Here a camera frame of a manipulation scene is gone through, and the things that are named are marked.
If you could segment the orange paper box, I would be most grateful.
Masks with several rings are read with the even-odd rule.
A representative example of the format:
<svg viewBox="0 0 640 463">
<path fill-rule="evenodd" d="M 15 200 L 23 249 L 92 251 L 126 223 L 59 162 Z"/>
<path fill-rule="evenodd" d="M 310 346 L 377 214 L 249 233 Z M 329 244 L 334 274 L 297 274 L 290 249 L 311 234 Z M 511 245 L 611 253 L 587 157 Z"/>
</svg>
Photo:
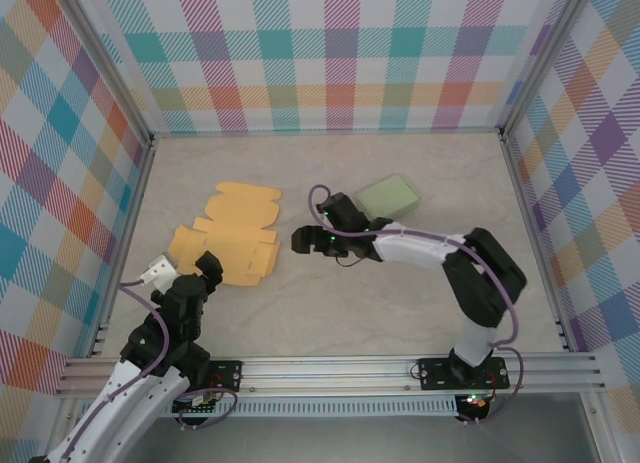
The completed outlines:
<svg viewBox="0 0 640 463">
<path fill-rule="evenodd" d="M 222 282 L 238 287 L 256 286 L 269 276 L 280 248 L 270 226 L 279 214 L 279 189 L 246 183 L 222 182 L 205 206 L 205 215 L 192 226 L 179 226 L 168 254 L 178 271 L 197 270 L 195 262 L 206 251 L 223 268 Z"/>
</svg>

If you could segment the green paper box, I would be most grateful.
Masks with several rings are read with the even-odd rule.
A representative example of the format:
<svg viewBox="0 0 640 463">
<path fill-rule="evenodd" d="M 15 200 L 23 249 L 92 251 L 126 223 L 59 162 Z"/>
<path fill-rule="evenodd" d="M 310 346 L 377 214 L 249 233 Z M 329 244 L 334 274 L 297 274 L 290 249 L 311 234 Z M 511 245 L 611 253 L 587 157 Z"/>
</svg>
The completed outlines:
<svg viewBox="0 0 640 463">
<path fill-rule="evenodd" d="M 421 196 L 402 174 L 390 175 L 354 194 L 356 206 L 369 219 L 398 220 L 415 210 Z"/>
</svg>

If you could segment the grey metal sheet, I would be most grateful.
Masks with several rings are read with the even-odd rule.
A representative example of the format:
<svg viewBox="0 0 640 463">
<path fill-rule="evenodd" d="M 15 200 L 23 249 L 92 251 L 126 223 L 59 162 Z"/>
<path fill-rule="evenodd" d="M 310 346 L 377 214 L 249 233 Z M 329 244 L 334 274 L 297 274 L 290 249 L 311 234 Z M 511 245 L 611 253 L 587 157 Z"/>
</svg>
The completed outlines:
<svg viewBox="0 0 640 463">
<path fill-rule="evenodd" d="M 122 463 L 601 463 L 575 426 L 522 430 L 446 418 L 230 418 L 203 431 L 155 423 Z"/>
</svg>

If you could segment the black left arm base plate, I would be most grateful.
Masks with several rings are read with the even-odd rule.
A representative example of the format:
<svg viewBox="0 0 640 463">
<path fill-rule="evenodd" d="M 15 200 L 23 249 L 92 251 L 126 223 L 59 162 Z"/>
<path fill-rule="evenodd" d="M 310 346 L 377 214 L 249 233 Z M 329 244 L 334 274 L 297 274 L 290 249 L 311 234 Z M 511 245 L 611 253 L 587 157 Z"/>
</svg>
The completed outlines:
<svg viewBox="0 0 640 463">
<path fill-rule="evenodd" d="M 183 362 L 176 368 L 190 381 L 188 391 L 205 388 L 240 389 L 243 362 L 241 360 L 209 360 L 207 363 Z"/>
</svg>

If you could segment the aluminium side floor rail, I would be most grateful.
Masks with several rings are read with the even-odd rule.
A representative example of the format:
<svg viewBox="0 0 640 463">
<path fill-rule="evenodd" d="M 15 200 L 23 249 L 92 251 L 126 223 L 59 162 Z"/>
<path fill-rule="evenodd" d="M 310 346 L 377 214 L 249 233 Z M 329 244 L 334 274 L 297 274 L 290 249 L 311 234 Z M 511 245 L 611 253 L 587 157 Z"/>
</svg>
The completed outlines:
<svg viewBox="0 0 640 463">
<path fill-rule="evenodd" d="M 118 242 L 115 252 L 115 260 L 111 272 L 109 274 L 108 284 L 105 294 L 100 301 L 96 320 L 90 327 L 89 340 L 84 350 L 85 358 L 92 357 L 96 348 L 100 345 L 99 335 L 103 329 L 106 329 L 109 323 L 110 315 L 116 301 L 116 293 L 121 281 L 125 264 L 127 261 L 131 241 L 139 217 L 145 191 L 148 185 L 152 166 L 156 155 L 156 139 L 151 136 L 143 151 L 142 165 L 140 168 L 139 178 L 136 182 L 135 191 L 131 197 L 127 218 L 123 227 L 121 239 Z"/>
<path fill-rule="evenodd" d="M 526 229 L 526 233 L 528 235 L 528 239 L 532 248 L 532 252 L 536 261 L 537 271 L 541 277 L 542 286 L 544 288 L 545 296 L 547 302 L 550 306 L 551 313 L 553 315 L 558 336 L 562 343 L 563 350 L 565 352 L 575 352 L 575 339 L 571 333 L 571 327 L 568 324 L 568 320 L 566 318 L 564 309 L 561 305 L 561 300 L 559 297 L 558 290 L 555 286 L 555 282 L 553 280 L 553 275 L 548 265 L 548 262 L 545 259 L 544 248 L 542 245 L 542 239 L 540 233 L 537 228 L 536 220 L 534 217 L 534 213 L 530 208 L 526 192 L 524 181 L 519 173 L 517 168 L 516 159 L 513 156 L 512 150 L 510 148 L 507 139 L 501 134 L 498 133 L 500 149 L 502 151 L 507 171 L 509 173 L 509 177 L 514 189 L 514 193 L 518 202 L 518 206 L 520 208 L 520 213 L 524 222 L 524 226 Z"/>
</svg>

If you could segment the thin aluminium floor rail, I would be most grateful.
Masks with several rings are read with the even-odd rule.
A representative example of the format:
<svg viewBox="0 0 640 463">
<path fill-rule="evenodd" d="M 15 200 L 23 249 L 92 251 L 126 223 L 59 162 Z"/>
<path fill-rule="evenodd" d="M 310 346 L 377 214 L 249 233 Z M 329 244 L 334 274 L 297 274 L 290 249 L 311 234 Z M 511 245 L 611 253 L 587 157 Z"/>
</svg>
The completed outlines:
<svg viewBox="0 0 640 463">
<path fill-rule="evenodd" d="M 499 134 L 499 127 L 435 127 L 435 128 L 386 128 L 386 129 L 307 129 L 307 130 L 260 130 L 231 132 L 155 132 L 154 140 L 162 139 L 210 139 L 210 138 L 247 138 L 247 137 L 298 137 L 298 136 L 353 136 L 353 135 L 410 135 L 410 134 Z"/>
</svg>

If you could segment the wide aluminium base rail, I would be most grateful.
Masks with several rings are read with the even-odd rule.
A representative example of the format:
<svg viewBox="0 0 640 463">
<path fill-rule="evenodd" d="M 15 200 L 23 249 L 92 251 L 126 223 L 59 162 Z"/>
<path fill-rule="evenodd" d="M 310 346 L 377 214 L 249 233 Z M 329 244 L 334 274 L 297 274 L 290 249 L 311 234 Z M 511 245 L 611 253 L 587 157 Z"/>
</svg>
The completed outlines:
<svg viewBox="0 0 640 463">
<path fill-rule="evenodd" d="M 242 397 L 397 396 L 422 392 L 418 357 L 246 357 L 232 373 Z M 522 393 L 594 393 L 606 388 L 590 353 L 531 353 L 523 357 Z M 57 384 L 58 397 L 89 398 L 107 382 L 114 358 L 72 359 Z"/>
</svg>

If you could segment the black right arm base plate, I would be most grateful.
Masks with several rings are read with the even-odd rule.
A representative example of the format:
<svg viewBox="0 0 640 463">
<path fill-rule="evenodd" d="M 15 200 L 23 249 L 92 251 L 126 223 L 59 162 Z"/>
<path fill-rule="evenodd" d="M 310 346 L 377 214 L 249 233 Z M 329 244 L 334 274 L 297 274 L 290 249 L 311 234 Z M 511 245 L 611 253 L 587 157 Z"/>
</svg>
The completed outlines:
<svg viewBox="0 0 640 463">
<path fill-rule="evenodd" d="M 490 356 L 471 367 L 455 355 L 418 360 L 419 381 L 424 391 L 508 389 L 510 380 L 503 358 Z"/>
</svg>

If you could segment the aluminium frame post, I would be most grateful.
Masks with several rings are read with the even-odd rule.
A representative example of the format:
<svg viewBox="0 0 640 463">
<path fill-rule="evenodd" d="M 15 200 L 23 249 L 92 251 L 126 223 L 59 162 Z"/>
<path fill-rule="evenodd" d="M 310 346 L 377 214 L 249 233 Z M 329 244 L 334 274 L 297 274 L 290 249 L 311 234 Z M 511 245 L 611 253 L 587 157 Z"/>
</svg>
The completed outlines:
<svg viewBox="0 0 640 463">
<path fill-rule="evenodd" d="M 134 132 L 144 141 L 147 147 L 153 145 L 153 134 L 147 126 L 141 111 L 135 103 L 128 87 L 118 72 L 99 32 L 94 28 L 80 0 L 56 0 L 78 34 L 86 51 L 112 91 L 116 102 L 120 105 L 124 116 L 132 125 Z"/>
<path fill-rule="evenodd" d="M 524 53 L 515 60 L 504 90 L 505 101 L 496 120 L 502 142 L 524 118 L 535 92 L 555 62 L 588 0 L 541 0 L 523 40 Z"/>
</svg>

